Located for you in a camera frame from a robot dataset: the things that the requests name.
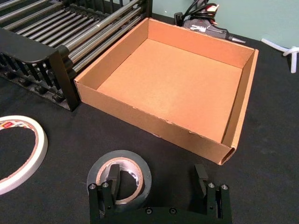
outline black power cord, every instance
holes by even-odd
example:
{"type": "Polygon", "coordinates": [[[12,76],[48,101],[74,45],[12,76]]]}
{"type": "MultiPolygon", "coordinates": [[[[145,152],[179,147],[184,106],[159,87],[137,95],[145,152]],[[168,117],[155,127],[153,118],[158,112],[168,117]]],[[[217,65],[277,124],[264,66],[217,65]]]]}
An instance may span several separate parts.
{"type": "Polygon", "coordinates": [[[206,19],[210,22],[215,22],[216,12],[206,11],[206,9],[211,6],[216,7],[217,4],[208,2],[209,0],[195,0],[187,9],[182,19],[184,20],[187,16],[190,16],[190,20],[206,19]]]}
{"type": "Polygon", "coordinates": [[[215,3],[208,3],[209,0],[194,0],[194,2],[187,9],[185,14],[175,13],[175,24],[178,26],[183,26],[183,22],[187,16],[190,16],[190,20],[192,19],[204,19],[209,20],[211,23],[215,23],[216,11],[207,11],[206,9],[211,6],[217,6],[215,3]]]}

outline black wire rack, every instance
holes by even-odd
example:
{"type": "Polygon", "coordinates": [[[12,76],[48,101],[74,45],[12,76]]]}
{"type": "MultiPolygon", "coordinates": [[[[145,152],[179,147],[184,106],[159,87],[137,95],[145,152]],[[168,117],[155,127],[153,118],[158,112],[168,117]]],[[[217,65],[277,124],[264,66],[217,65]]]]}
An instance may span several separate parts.
{"type": "Polygon", "coordinates": [[[80,102],[74,78],[152,14],[152,0],[6,3],[0,4],[0,77],[70,111],[80,102]]]}

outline tape label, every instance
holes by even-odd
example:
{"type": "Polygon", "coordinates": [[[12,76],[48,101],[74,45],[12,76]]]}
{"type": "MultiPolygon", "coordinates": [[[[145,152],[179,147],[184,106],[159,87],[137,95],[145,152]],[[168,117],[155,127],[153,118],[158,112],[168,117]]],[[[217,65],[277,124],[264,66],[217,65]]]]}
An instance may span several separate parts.
{"type": "Polygon", "coordinates": [[[0,130],[5,128],[11,128],[11,127],[24,127],[29,128],[34,131],[33,127],[30,126],[30,124],[21,121],[21,120],[6,120],[3,122],[0,122],[0,130]]]}

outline roll of tape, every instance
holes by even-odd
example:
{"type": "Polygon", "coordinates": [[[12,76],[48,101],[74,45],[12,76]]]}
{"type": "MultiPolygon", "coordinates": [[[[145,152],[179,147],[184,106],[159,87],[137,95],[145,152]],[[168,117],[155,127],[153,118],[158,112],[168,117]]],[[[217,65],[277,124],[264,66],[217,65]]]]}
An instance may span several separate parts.
{"type": "Polygon", "coordinates": [[[121,171],[127,171],[136,180],[136,191],[129,197],[115,201],[115,211],[136,210],[146,201],[151,188],[151,173],[148,164],[136,153],[127,150],[112,151],[100,157],[90,169],[87,186],[101,185],[107,180],[111,165],[119,164],[121,171]]]}
{"type": "Polygon", "coordinates": [[[36,136],[36,142],[27,161],[10,176],[0,180],[0,195],[15,189],[30,178],[41,165],[48,148],[47,136],[43,128],[35,120],[25,116],[6,116],[0,118],[0,131],[12,127],[31,129],[36,136]]]}

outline white plastic part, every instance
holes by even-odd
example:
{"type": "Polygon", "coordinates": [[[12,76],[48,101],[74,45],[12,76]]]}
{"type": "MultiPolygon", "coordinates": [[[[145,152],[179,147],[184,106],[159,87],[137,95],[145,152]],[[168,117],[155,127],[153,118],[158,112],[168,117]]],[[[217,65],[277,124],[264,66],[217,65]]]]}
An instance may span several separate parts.
{"type": "Polygon", "coordinates": [[[261,40],[263,43],[269,45],[270,47],[275,48],[276,50],[280,50],[283,52],[283,56],[288,56],[289,54],[292,54],[292,64],[291,64],[291,73],[296,73],[297,68],[297,53],[299,53],[298,47],[292,47],[291,49],[280,47],[279,45],[272,43],[271,41],[268,41],[266,39],[261,40]]]}

